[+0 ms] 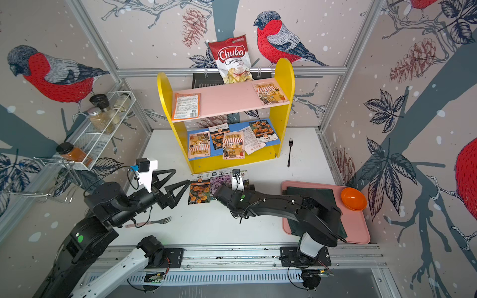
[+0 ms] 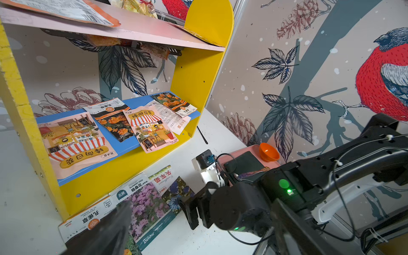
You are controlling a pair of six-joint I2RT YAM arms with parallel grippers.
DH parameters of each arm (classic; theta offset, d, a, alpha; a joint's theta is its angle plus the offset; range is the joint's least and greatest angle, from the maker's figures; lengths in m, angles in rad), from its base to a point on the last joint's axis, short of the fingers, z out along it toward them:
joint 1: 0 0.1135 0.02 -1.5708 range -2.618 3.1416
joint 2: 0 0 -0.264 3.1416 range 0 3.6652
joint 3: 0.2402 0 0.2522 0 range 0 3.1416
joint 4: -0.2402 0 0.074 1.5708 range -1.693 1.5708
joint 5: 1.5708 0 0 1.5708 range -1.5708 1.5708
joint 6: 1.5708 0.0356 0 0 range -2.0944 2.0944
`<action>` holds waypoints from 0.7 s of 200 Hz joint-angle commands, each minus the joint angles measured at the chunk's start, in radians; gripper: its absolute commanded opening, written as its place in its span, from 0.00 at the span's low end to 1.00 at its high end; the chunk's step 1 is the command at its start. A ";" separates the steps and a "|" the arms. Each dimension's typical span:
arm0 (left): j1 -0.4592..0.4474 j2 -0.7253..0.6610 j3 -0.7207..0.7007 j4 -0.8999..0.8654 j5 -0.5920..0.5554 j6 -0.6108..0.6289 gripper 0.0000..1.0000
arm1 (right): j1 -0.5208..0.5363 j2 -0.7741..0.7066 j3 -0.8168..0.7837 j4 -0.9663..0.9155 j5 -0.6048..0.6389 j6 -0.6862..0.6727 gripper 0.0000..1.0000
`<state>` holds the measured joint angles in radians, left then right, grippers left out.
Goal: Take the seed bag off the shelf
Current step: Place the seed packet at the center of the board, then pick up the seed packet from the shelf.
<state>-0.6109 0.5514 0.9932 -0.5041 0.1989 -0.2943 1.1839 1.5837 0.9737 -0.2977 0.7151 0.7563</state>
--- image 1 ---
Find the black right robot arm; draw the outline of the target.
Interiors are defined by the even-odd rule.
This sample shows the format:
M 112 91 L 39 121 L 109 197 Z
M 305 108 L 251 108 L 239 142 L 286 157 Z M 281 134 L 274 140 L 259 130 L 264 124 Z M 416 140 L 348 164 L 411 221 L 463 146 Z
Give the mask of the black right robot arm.
M 327 200 L 303 194 L 279 196 L 251 189 L 234 191 L 226 186 L 221 186 L 214 197 L 234 217 L 275 216 L 297 222 L 304 231 L 298 245 L 301 257 L 317 258 L 324 247 L 336 247 L 339 240 L 345 242 L 339 233 L 342 211 Z

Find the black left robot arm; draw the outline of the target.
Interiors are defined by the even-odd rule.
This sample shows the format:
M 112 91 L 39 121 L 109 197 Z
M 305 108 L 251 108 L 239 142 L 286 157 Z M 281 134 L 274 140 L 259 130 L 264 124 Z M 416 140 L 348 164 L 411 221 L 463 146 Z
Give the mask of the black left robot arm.
M 145 187 L 126 195 L 119 183 L 109 182 L 98 186 L 84 199 L 88 214 L 79 221 L 64 239 L 53 267 L 34 294 L 37 298 L 70 298 L 83 275 L 118 238 L 117 228 L 134 221 L 154 205 L 161 209 L 177 206 L 184 195 L 189 180 L 172 185 L 167 182 L 176 170 L 154 170 L 150 179 L 151 189 Z

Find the blue flower seed bag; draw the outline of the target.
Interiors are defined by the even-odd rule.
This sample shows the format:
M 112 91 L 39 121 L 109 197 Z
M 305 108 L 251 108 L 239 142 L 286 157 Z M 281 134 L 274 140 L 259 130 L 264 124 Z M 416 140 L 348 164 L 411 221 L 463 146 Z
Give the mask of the blue flower seed bag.
M 245 189 L 249 189 L 250 188 L 250 181 L 249 181 L 249 177 L 248 177 L 248 171 L 247 170 L 241 170 L 240 171 L 240 180 L 239 180 L 239 185 L 238 185 L 238 189 L 239 191 L 243 191 Z

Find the purple flower seed bag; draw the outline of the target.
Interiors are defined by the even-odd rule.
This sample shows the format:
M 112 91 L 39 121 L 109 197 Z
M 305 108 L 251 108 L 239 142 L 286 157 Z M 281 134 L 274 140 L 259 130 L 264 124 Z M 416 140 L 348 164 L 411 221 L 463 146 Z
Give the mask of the purple flower seed bag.
M 215 194 L 221 186 L 232 186 L 232 175 L 230 169 L 223 169 L 211 172 L 210 176 L 210 195 L 211 201 L 216 200 Z

